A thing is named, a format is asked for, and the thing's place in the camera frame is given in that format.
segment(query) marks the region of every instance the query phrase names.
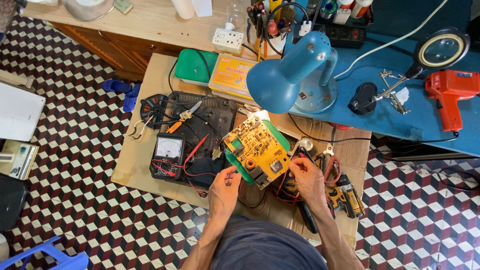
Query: white board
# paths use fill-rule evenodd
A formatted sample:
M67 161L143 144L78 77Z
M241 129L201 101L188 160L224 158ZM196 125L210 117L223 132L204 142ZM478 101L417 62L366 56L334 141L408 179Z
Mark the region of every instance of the white board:
M0 82L0 138L30 141L45 100Z

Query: blue desk lamp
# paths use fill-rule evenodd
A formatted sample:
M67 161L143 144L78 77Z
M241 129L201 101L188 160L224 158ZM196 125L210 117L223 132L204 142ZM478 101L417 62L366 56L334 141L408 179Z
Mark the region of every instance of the blue desk lamp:
M247 87L255 102L269 112L284 113L294 107L319 113L336 100L337 86L331 75L337 59L328 37L312 31L282 59L254 65L247 74ZM324 62L324 69L318 69Z

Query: orange soldering gun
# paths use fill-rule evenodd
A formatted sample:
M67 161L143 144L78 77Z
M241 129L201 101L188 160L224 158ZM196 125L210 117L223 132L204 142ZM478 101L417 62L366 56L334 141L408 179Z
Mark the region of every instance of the orange soldering gun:
M427 76L425 90L436 100L444 131L462 129L462 117L457 101L470 99L480 93L480 77L477 72L446 70Z

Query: person's left hand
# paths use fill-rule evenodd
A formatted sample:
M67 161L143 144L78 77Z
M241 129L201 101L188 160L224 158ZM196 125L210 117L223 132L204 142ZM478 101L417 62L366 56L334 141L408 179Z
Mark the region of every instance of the person's left hand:
M208 192L209 219L227 222L237 203L241 174L235 173L236 166L219 172Z

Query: digital multimeter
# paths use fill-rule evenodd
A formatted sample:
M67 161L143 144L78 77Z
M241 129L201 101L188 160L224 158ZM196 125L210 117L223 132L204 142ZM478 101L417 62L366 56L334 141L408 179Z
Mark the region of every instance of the digital multimeter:
M171 133L158 133L153 151L150 172L153 178L177 180L182 175L183 137Z

